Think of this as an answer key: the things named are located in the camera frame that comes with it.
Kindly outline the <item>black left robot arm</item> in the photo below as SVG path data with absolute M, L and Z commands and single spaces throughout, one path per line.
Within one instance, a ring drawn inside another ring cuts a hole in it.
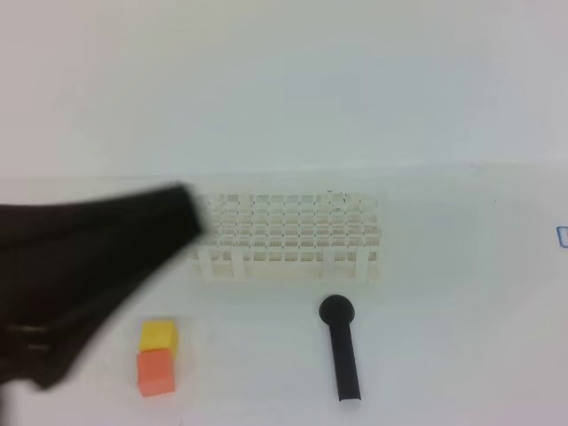
M 184 185 L 1 208 L 1 382 L 61 383 L 104 323 L 204 232 Z

